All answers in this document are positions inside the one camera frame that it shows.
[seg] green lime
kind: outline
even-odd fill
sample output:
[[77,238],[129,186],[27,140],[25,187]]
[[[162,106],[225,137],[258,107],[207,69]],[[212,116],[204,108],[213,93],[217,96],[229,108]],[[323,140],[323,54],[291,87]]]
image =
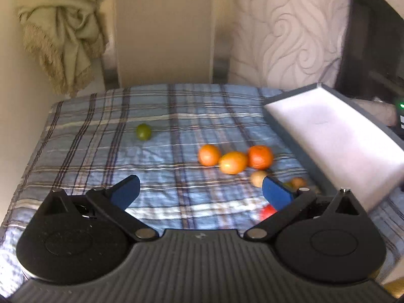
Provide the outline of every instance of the green lime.
[[136,128],[136,136],[139,140],[149,140],[152,136],[152,129],[147,124],[140,124]]
[[290,183],[290,181],[289,181],[289,182],[284,182],[283,185],[284,185],[287,189],[289,189],[290,191],[296,191],[296,190],[293,189],[293,185]]

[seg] plaid blanket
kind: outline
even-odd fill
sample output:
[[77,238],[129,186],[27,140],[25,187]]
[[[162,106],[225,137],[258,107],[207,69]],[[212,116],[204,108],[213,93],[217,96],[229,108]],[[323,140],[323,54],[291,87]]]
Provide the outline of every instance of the plaid blanket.
[[[250,184],[253,170],[232,176],[217,167],[202,167],[197,151],[206,143],[223,153],[265,144],[275,154],[274,176],[281,181],[302,176],[310,182],[263,119],[261,101],[279,93],[231,85],[153,85],[55,104],[1,227],[0,294],[9,296],[24,281],[15,246],[53,187],[81,195],[136,174],[141,193],[127,212],[160,234],[166,228],[243,232],[258,223],[266,201]],[[141,123],[152,127],[151,140],[136,138]],[[389,199],[384,202],[388,211],[381,205],[387,212],[372,215],[388,243],[385,270],[404,251],[404,218],[398,213],[404,201]]]

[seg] tangerine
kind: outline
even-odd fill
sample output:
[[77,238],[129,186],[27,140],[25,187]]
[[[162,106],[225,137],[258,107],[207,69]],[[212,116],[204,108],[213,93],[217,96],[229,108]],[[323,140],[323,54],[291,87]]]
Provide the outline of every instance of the tangerine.
[[219,168],[225,174],[238,174],[243,172],[248,165],[248,156],[241,152],[232,151],[222,156],[219,160]]
[[221,152],[212,144],[205,144],[199,149],[198,160],[203,166],[214,166],[219,162]]
[[273,163],[273,153],[267,146],[252,146],[248,150],[248,165],[257,170],[266,170]]

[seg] bed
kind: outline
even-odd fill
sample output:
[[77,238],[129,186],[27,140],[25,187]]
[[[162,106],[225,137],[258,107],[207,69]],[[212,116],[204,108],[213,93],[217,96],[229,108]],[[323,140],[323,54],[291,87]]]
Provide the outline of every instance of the bed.
[[[258,223],[266,201],[250,184],[252,169],[226,175],[217,167],[202,167],[197,151],[205,143],[223,153],[265,144],[275,154],[274,176],[310,182],[263,119],[261,101],[279,93],[232,85],[152,85],[55,104],[1,225],[0,294],[9,296],[25,281],[15,246],[51,188],[81,195],[136,174],[141,193],[127,212],[160,234],[166,228],[243,232]],[[136,138],[141,123],[152,127],[151,140]],[[404,252],[402,197],[396,189],[370,213],[388,248],[378,281]]]

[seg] fabric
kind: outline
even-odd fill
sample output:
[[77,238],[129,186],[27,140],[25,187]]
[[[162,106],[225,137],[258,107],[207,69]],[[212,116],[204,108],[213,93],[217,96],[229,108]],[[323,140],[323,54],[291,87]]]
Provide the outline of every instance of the fabric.
[[[229,82],[285,90],[315,83],[342,55],[349,0],[235,0]],[[334,86],[339,62],[322,82]]]
[[104,52],[96,0],[17,0],[23,44],[38,57],[54,91],[74,96],[93,79],[90,59]]
[[[81,195],[136,174],[141,192],[127,212],[160,234],[166,228],[243,232],[257,224],[267,202],[250,184],[253,170],[232,176],[202,167],[197,151],[205,143],[223,153],[265,144],[275,154],[274,176],[283,182],[302,176],[312,184],[263,119],[262,100],[279,93],[232,85],[153,85],[55,104],[1,226],[0,294],[9,296],[24,281],[15,246],[52,187]],[[136,139],[141,123],[152,127],[151,140]],[[393,193],[371,213],[387,243],[383,270],[404,255],[401,197]]]

